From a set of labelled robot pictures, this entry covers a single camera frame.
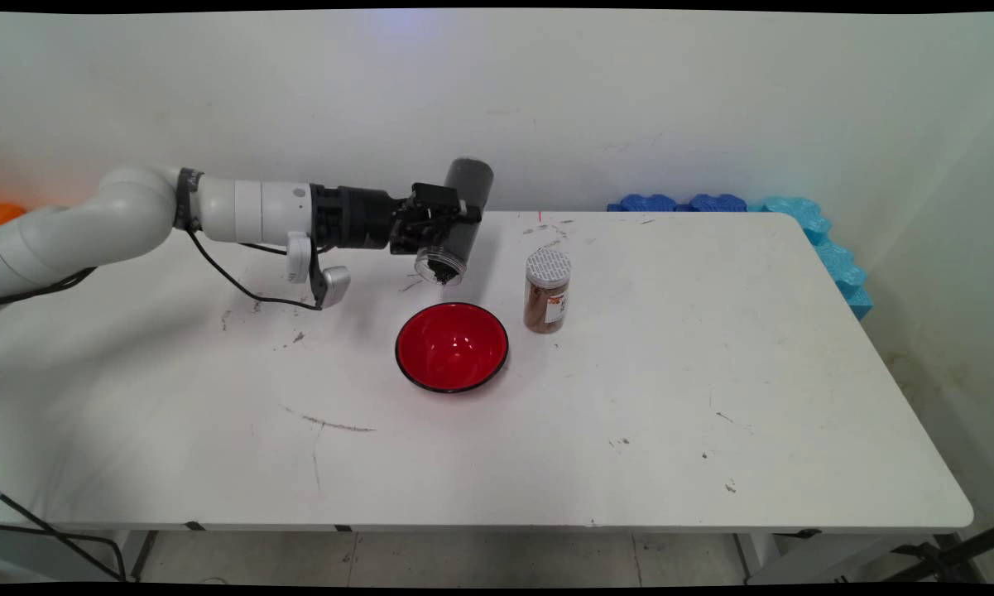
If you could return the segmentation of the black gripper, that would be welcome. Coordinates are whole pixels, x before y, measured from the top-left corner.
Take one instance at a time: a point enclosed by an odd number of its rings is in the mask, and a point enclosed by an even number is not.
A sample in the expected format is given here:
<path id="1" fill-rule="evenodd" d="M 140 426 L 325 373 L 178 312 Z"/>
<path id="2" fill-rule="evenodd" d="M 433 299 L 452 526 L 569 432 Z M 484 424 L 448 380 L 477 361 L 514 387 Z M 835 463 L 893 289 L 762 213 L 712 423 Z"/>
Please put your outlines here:
<path id="1" fill-rule="evenodd" d="M 353 186 L 310 186 L 310 238 L 319 248 L 387 248 L 417 254 L 432 244 L 434 225 L 478 224 L 481 207 L 451 186 L 413 184 L 412 219 L 394 219 L 398 201 L 384 191 Z"/>

